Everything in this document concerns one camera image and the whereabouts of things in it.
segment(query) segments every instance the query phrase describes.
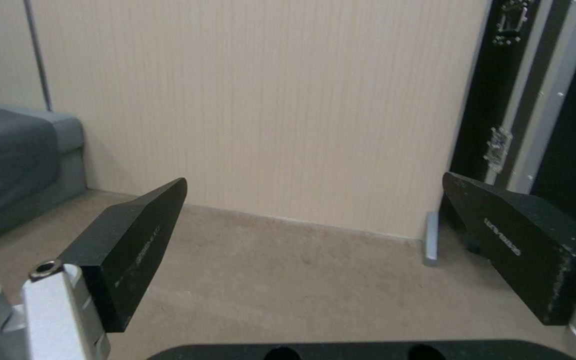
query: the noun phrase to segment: beige wall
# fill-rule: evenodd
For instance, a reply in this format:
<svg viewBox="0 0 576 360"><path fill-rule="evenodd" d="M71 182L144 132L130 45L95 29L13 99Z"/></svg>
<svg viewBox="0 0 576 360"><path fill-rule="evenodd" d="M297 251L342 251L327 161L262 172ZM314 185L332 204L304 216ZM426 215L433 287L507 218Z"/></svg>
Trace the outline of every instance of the beige wall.
<svg viewBox="0 0 576 360"><path fill-rule="evenodd" d="M89 186L423 234L485 0L33 0Z"/></svg>
<svg viewBox="0 0 576 360"><path fill-rule="evenodd" d="M0 104L46 108L22 0L0 0Z"/></svg>

